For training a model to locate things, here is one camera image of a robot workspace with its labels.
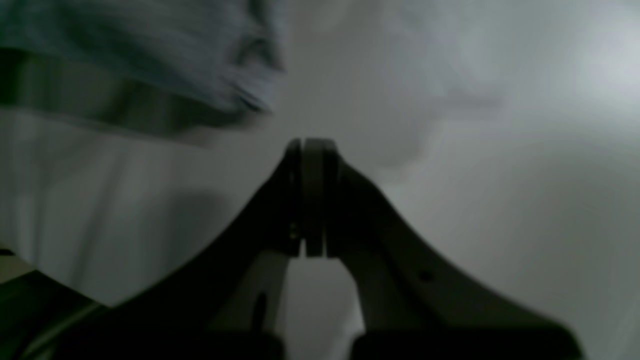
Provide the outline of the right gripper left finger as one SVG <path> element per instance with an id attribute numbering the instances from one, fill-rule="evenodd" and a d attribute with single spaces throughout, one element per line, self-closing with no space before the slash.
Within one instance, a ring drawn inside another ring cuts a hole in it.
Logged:
<path id="1" fill-rule="evenodd" d="M 217 239 L 140 295 L 82 322 L 53 360 L 284 360 L 276 334 L 290 259 L 298 256 L 302 144 Z"/>

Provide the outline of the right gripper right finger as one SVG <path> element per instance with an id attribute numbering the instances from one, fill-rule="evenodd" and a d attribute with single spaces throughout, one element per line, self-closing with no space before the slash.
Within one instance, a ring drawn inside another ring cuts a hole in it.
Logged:
<path id="1" fill-rule="evenodd" d="M 308 256 L 338 259 L 358 291 L 365 332 L 352 360 L 581 360 L 562 324 L 509 300 L 430 247 L 333 141 L 302 146 Z"/>

